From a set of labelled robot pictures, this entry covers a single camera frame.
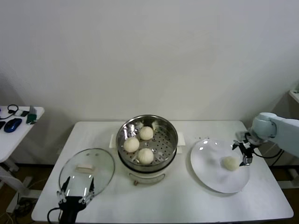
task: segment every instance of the white table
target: white table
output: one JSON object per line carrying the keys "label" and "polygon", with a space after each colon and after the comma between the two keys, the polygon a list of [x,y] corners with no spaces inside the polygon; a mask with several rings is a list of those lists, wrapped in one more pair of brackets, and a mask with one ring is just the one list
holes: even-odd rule
{"label": "white table", "polygon": [[[0,116],[2,118],[6,118],[7,116],[10,115],[7,111],[7,106],[0,106],[0,109],[1,109]],[[39,119],[43,115],[44,109],[42,107],[35,107],[35,109],[36,109],[37,119]],[[20,106],[19,110],[29,111],[29,106]],[[22,123],[17,127],[17,129],[14,132],[6,133],[4,131],[4,127],[0,129],[0,142],[1,142],[0,162],[3,162],[6,165],[8,165],[10,171],[18,171],[19,168],[15,165],[15,163],[12,160],[9,159],[9,156],[13,153],[15,148],[19,145],[19,143],[23,140],[26,134],[34,126],[34,125],[26,124],[27,116],[17,117],[13,115],[1,121],[8,122],[9,120],[14,118],[21,118],[23,120]],[[24,182],[22,183],[20,180],[14,178],[5,169],[0,167],[0,179],[10,187],[14,188],[16,191],[18,191],[20,193],[20,197],[38,198],[40,194],[39,191],[34,191],[34,190],[29,191],[26,188],[31,182],[32,177],[26,177]],[[17,195],[15,195],[12,202],[8,206],[7,212],[14,211],[14,208],[16,206],[16,200],[17,200]]]}
{"label": "white table", "polygon": [[299,90],[290,90],[289,94],[294,100],[297,101],[297,103],[299,103]]}
{"label": "white table", "polygon": [[[78,122],[69,136],[32,212],[32,219],[46,221],[50,209],[58,206],[56,191],[61,168],[75,153],[87,148],[109,150],[115,160],[115,174],[107,188],[77,216],[78,223],[208,223],[242,222],[291,218],[292,208],[262,158],[254,157],[251,177],[236,194],[223,194],[206,187],[190,165],[192,145],[205,137],[233,142],[235,132],[244,131],[240,121],[174,121],[185,137],[170,173],[154,185],[133,185],[122,169],[116,149],[109,149],[112,134],[123,122]],[[50,215],[57,221],[59,211]]]}

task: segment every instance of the wooden floor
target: wooden floor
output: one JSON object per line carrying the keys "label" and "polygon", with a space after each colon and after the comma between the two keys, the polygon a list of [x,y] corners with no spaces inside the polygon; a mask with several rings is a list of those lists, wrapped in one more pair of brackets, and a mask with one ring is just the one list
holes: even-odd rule
{"label": "wooden floor", "polygon": [[[20,170],[15,173],[16,177],[20,180],[24,180],[26,176],[32,176],[33,181],[32,183],[47,179],[51,173],[52,168],[41,168],[41,167],[20,167]],[[290,176],[288,173],[283,169],[273,169],[272,170],[275,178],[278,181],[285,181],[289,180]],[[31,189],[42,190],[46,181],[40,182],[31,187]],[[299,224],[299,189],[286,189],[283,190],[286,198],[288,199],[291,207],[294,210],[294,217],[292,219],[287,220],[278,220],[278,221],[267,221],[267,222],[258,222],[255,224]],[[9,205],[10,201],[15,195],[15,191],[4,185],[0,189],[0,216],[5,213],[7,206]],[[15,220],[15,215],[10,214],[15,224],[38,224],[40,222],[33,222],[31,219],[31,212],[26,215],[25,217],[20,217]],[[0,224],[6,224],[8,220],[8,216],[5,214],[0,217]]]}

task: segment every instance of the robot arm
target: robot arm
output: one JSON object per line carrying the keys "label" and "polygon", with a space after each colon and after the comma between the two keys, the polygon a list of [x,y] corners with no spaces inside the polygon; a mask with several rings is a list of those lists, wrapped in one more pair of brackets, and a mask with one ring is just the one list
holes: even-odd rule
{"label": "robot arm", "polygon": [[299,120],[285,119],[273,113],[260,113],[247,132],[238,135],[233,150],[239,147],[243,154],[240,166],[250,165],[254,148],[271,141],[281,149],[299,157]]}

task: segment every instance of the perforated steamer tray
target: perforated steamer tray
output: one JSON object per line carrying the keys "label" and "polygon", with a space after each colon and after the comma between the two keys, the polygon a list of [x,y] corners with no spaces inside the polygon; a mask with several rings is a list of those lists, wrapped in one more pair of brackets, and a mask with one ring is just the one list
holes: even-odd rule
{"label": "perforated steamer tray", "polygon": [[[154,137],[148,141],[139,137],[139,131],[144,126],[154,130]],[[129,137],[136,137],[140,141],[140,146],[134,153],[128,153],[123,148],[124,141]],[[168,120],[155,115],[142,115],[130,119],[119,129],[116,144],[120,159],[126,166],[137,172],[152,173],[172,162],[177,151],[178,134]],[[140,164],[137,159],[138,151],[142,148],[150,148],[154,153],[154,160],[149,165]]]}

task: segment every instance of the blue mouse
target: blue mouse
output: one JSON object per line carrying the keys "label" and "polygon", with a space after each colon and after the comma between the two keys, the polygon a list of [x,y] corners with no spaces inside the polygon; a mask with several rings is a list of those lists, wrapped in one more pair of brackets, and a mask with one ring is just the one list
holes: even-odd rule
{"label": "blue mouse", "polygon": [[4,125],[4,131],[7,133],[14,132],[22,122],[21,118],[14,118]]}

